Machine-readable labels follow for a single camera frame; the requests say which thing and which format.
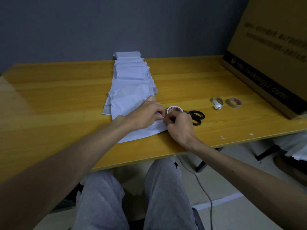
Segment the forearm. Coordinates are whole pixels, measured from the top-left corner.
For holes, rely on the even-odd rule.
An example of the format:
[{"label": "forearm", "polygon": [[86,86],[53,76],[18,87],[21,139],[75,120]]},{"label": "forearm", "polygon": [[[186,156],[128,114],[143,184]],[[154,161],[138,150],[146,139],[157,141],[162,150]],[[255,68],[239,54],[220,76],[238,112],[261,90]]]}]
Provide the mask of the forearm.
[{"label": "forearm", "polygon": [[307,195],[282,180],[224,155],[199,140],[190,151],[227,179],[283,229],[305,229]]},{"label": "forearm", "polygon": [[121,117],[4,182],[0,186],[0,226],[33,229],[131,131]]}]

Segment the scissors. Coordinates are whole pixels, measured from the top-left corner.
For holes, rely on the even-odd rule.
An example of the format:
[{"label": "scissors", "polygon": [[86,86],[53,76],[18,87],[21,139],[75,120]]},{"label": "scissors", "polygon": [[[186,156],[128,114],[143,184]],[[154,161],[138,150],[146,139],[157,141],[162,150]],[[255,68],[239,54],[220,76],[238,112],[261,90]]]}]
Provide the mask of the scissors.
[{"label": "scissors", "polygon": [[203,120],[205,118],[204,113],[200,112],[198,110],[191,110],[191,111],[183,110],[183,112],[191,115],[192,116],[192,120],[196,121],[196,123],[193,122],[194,126],[201,125],[201,120]]}]

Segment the black stripe on box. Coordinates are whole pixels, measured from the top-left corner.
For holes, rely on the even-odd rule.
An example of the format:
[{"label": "black stripe on box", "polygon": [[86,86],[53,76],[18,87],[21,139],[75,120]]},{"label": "black stripe on box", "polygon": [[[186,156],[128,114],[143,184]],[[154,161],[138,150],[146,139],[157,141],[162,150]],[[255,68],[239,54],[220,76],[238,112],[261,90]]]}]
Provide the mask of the black stripe on box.
[{"label": "black stripe on box", "polygon": [[248,79],[253,81],[268,94],[276,98],[286,107],[291,109],[297,115],[301,115],[306,112],[307,102],[305,100],[292,93],[282,85],[279,85],[276,81],[255,69],[245,61],[241,60],[231,52],[226,51],[223,60],[229,63]]}]

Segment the gray wall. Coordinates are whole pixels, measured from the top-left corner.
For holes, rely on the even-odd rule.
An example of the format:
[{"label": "gray wall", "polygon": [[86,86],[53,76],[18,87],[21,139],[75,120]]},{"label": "gray wall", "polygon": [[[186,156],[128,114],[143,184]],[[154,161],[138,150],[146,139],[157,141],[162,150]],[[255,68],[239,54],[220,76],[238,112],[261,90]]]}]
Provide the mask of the gray wall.
[{"label": "gray wall", "polygon": [[0,72],[14,63],[223,54],[248,0],[3,0]]}]

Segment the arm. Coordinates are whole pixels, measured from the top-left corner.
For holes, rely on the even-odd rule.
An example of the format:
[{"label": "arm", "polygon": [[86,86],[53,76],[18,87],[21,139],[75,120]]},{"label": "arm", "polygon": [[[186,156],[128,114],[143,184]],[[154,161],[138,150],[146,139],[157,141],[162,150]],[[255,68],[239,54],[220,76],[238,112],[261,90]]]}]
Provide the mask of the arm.
[{"label": "arm", "polygon": [[33,229],[121,138],[163,119],[153,100],[1,184],[0,229]]},{"label": "arm", "polygon": [[284,181],[207,146],[195,134],[191,116],[173,111],[164,122],[171,136],[235,186],[283,229],[306,229],[307,195]]}]

